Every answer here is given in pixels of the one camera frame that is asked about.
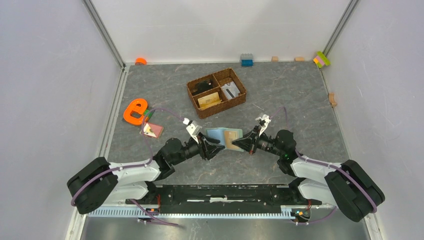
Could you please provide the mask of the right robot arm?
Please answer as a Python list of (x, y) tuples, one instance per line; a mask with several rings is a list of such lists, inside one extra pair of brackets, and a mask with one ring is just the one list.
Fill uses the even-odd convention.
[(299, 153), (294, 134), (287, 129), (271, 137), (255, 126), (232, 144), (250, 154), (263, 150), (278, 156), (279, 169), (295, 178), (288, 191), (295, 204), (317, 200), (337, 207), (348, 219), (359, 222), (375, 213), (386, 200), (383, 191), (356, 161), (332, 163), (309, 158)]

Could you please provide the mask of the light blue card holder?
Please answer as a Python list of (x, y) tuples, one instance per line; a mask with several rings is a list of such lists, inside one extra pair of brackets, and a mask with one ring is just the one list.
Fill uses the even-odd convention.
[(205, 131), (208, 137), (219, 140), (220, 144), (225, 146), (225, 150), (232, 150), (232, 151), (239, 151), (239, 152), (244, 151), (242, 148), (232, 144), (232, 141), (238, 140), (243, 137), (242, 129), (214, 127), (214, 128), (206, 128)]

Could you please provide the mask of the gold credit card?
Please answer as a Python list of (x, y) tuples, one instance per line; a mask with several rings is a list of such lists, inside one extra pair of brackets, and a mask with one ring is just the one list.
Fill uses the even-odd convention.
[(199, 104), (199, 109), (205, 110), (207, 108), (220, 104), (222, 100), (220, 98), (219, 93), (214, 92), (206, 96), (200, 97), (197, 102)]

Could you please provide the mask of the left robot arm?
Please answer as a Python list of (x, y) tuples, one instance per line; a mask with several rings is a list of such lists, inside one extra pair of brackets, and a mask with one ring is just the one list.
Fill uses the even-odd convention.
[(218, 139), (199, 133), (187, 142), (170, 138), (152, 158), (139, 162), (116, 163), (97, 157), (67, 181), (71, 205), (83, 215), (103, 204), (130, 199), (151, 204), (157, 198), (154, 182), (173, 174), (175, 165), (195, 156), (211, 160), (224, 149)]

